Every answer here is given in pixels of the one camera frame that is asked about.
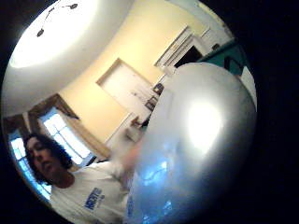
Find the person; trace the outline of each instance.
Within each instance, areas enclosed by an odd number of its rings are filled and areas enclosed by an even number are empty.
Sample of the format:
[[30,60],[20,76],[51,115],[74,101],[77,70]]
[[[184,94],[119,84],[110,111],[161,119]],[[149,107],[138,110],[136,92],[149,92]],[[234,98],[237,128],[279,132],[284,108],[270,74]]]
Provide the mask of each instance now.
[[36,181],[51,185],[50,204],[58,214],[76,224],[122,223],[128,189],[121,177],[134,170],[140,141],[121,159],[74,173],[70,156],[46,135],[31,133],[24,145]]

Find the dark curly hair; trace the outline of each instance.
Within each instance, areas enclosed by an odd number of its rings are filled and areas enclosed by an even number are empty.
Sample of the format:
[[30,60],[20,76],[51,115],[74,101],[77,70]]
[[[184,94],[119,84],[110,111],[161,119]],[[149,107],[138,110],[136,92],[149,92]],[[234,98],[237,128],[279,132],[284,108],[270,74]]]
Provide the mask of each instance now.
[[49,180],[47,180],[45,176],[38,172],[32,158],[28,156],[27,143],[33,137],[35,137],[43,145],[44,148],[47,148],[50,151],[51,156],[57,158],[66,170],[72,167],[73,162],[71,160],[71,157],[65,152],[65,149],[55,140],[41,133],[29,134],[29,136],[24,139],[26,158],[28,160],[29,166],[31,167],[33,175],[38,184],[46,183],[50,185],[51,183],[49,182]]

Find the green object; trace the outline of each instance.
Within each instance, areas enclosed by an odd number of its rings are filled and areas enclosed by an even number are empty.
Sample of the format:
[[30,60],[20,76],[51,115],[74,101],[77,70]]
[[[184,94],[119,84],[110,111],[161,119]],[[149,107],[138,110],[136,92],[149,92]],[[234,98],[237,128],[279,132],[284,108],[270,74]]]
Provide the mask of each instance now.
[[241,75],[244,66],[250,70],[246,54],[235,40],[213,50],[197,62],[214,63],[224,67],[234,75]]

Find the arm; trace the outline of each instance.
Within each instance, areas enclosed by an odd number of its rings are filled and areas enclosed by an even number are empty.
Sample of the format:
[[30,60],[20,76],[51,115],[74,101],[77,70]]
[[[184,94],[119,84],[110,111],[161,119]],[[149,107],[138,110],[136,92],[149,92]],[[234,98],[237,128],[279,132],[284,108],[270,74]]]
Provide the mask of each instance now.
[[126,188],[130,189],[135,165],[138,160],[139,151],[142,145],[142,139],[139,140],[130,150],[129,152],[121,158],[121,165],[123,167],[123,174],[121,176],[121,184]]
[[121,164],[125,173],[134,170],[142,146],[142,139],[139,140],[129,151],[121,158]]

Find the yellow wall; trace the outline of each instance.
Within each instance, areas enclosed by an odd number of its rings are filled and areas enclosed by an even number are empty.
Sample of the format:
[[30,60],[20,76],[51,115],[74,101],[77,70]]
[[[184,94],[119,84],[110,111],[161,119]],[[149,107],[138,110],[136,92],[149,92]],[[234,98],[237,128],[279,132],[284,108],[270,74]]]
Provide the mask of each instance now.
[[128,112],[95,83],[98,78],[120,58],[154,84],[162,75],[154,63],[186,25],[197,34],[205,30],[194,16],[167,1],[136,0],[105,51],[60,92],[99,140],[107,140]]

